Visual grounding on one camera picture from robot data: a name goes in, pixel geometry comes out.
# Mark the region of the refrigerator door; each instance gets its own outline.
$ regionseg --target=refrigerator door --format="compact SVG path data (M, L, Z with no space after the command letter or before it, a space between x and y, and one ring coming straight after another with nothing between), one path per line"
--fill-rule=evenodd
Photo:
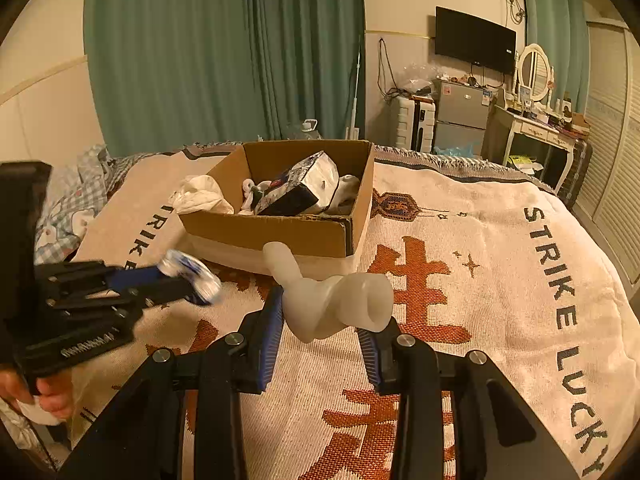
M482 104L481 89L445 81L441 83L438 121L484 130L488 115L489 107Z
M468 152L468 148L471 146L473 154L480 156L483 139L484 130L480 130L478 128L467 128L466 126L458 126L457 124L441 123L438 121L436 124L433 145L441 150L445 150L447 148L460 148L465 152Z

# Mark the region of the metal screw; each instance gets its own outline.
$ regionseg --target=metal screw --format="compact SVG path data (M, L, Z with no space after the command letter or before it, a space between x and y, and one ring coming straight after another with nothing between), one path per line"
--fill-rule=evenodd
M239 332L225 335L225 343L229 346L238 346L244 342L244 336Z
M412 336L411 334L400 334L396 338L396 341L400 346L411 347L415 345L415 337Z
M171 359L171 352L166 348L161 348L153 353L153 358L156 363L165 363Z
M479 350L473 350L470 354L469 354L469 359L471 359L471 362L473 364L476 365L483 365L486 362L486 354L484 352L481 352Z

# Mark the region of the television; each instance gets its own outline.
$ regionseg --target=television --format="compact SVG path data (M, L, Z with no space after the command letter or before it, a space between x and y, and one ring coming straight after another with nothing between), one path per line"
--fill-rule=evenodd
M512 75L516 33L471 14L436 7L436 54Z

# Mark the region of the closet door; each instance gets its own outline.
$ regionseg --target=closet door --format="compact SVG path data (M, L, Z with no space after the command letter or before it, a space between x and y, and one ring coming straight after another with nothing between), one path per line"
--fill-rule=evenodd
M589 37L591 62L585 117L591 125L589 141L593 155L577 203L593 218L607 187L622 136L627 65L622 28L589 23Z
M634 284L640 277L640 46L629 31L625 36L630 60L627 114L609 183L593 220Z

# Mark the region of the curtain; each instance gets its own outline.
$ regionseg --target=curtain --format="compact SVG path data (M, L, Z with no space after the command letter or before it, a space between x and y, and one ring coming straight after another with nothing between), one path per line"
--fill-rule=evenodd
M568 92L584 112L589 83L589 33L583 0L526 0L527 44L545 51L556 74L552 105Z
M305 118L344 137L364 0L84 0L110 152L281 139Z

